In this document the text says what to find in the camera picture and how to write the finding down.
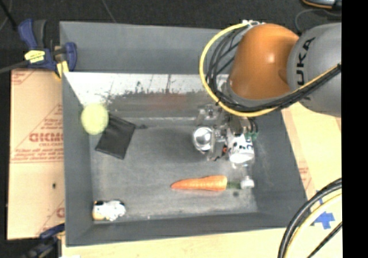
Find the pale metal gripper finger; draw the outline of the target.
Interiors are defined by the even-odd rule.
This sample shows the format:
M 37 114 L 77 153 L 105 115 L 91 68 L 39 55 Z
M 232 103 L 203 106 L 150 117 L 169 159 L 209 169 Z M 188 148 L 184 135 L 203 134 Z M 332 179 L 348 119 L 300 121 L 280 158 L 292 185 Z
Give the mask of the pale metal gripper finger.
M 207 161 L 216 161 L 221 157 L 221 141 L 213 135 L 210 141 L 210 149 L 207 153 Z
M 229 160 L 229 143 L 226 136 L 221 136 L 219 139 L 220 156 L 222 159 Z

